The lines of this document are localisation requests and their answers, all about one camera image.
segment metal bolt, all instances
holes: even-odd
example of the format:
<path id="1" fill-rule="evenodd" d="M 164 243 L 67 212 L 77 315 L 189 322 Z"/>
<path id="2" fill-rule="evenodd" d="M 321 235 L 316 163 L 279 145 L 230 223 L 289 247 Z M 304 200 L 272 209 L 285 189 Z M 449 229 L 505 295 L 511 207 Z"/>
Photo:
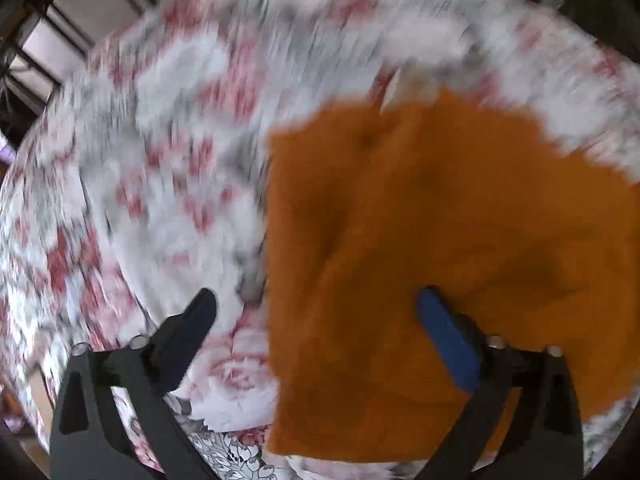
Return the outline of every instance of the metal bolt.
<path id="1" fill-rule="evenodd" d="M 558 345 L 550 345 L 546 347 L 546 351 L 553 357 L 562 357 L 562 349 Z"/>
<path id="2" fill-rule="evenodd" d="M 502 339 L 499 335 L 491 335 L 486 339 L 486 343 L 491 347 L 497 350 L 503 350 L 506 347 L 504 339 Z"/>
<path id="3" fill-rule="evenodd" d="M 88 350 L 91 350 L 91 345 L 89 343 L 78 343 L 71 347 L 71 355 L 78 357 L 79 355 L 84 354 Z"/>
<path id="4" fill-rule="evenodd" d="M 148 342 L 149 342 L 148 336 L 139 334 L 131 338 L 131 341 L 129 341 L 129 348 L 132 348 L 134 350 L 140 350 Z"/>

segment orange cloth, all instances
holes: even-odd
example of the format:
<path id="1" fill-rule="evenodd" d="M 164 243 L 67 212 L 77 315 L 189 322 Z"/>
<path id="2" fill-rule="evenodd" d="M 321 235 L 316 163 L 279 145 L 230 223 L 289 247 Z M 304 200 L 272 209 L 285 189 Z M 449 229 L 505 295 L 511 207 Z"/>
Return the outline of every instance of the orange cloth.
<path id="1" fill-rule="evenodd" d="M 268 447 L 350 462 L 428 458 L 467 396 L 417 320 L 437 285 L 515 347 L 559 344 L 583 418 L 632 386 L 638 211 L 624 177 L 564 158 L 523 114 L 444 94 L 327 109 L 271 143 Z"/>

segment blue rubber pad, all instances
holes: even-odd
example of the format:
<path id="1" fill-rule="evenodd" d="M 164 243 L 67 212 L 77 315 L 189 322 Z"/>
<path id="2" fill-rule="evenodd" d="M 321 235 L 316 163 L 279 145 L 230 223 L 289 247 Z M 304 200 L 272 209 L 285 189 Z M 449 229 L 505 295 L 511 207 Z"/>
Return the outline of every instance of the blue rubber pad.
<path id="1" fill-rule="evenodd" d="M 456 386 L 473 392 L 480 383 L 481 357 L 434 288 L 423 288 L 418 293 L 418 318 Z"/>

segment floral tablecloth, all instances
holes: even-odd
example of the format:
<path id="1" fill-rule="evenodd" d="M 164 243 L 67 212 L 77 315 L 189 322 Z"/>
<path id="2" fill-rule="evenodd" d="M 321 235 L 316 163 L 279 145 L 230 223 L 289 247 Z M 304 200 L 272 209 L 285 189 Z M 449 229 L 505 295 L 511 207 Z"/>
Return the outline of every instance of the floral tablecloth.
<path id="1" fill-rule="evenodd" d="M 384 102 L 402 74 L 528 106 L 559 150 L 640 176 L 640 72 L 550 10 L 513 0 L 177 0 L 108 37 L 65 82 L 0 191 L 0 370 L 46 443 L 28 379 L 54 399 L 73 344 L 152 333 L 201 286 L 220 313 L 167 398 L 225 479 L 410 478 L 412 464 L 263 447 L 277 384 L 262 266 L 265 139 L 335 99 Z M 148 450 L 117 391 L 140 459 Z M 585 423 L 591 468 L 630 392 Z"/>

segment orange towel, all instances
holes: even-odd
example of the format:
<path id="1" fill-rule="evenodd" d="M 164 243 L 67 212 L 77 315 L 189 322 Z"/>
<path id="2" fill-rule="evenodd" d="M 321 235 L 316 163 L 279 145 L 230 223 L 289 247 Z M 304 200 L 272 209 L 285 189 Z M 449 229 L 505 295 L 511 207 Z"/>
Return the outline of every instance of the orange towel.
<path id="1" fill-rule="evenodd" d="M 444 94 L 327 109 L 276 135 L 268 186 L 268 447 L 351 462 L 428 458 L 459 417 L 416 292 L 515 347 L 559 344 L 583 418 L 632 386 L 636 190 L 533 120 Z"/>

